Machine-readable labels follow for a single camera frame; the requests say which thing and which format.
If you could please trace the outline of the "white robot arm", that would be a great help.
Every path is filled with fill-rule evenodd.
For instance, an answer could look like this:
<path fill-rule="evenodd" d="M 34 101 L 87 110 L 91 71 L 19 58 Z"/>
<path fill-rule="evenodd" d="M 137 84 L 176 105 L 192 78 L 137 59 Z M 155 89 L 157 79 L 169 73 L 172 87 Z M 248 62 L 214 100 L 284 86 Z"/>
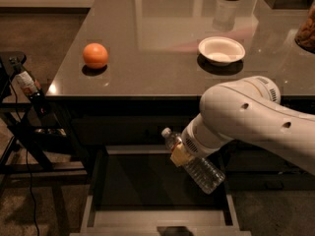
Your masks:
<path fill-rule="evenodd" d="M 239 140 L 314 175 L 315 116 L 281 106 L 280 96 L 273 81 L 259 76 L 208 88 L 200 99 L 200 113 L 182 132 L 172 160 L 182 165 Z"/>

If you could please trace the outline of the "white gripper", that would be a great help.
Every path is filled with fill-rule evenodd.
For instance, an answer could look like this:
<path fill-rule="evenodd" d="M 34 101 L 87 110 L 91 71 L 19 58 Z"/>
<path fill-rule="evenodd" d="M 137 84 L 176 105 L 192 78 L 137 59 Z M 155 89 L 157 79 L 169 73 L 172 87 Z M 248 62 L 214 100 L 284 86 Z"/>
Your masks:
<path fill-rule="evenodd" d="M 184 144 L 176 145 L 171 152 L 170 159 L 176 167 L 187 164 L 193 156 L 205 158 L 219 149 L 219 138 L 205 125 L 194 121 L 182 132 L 182 140 Z"/>

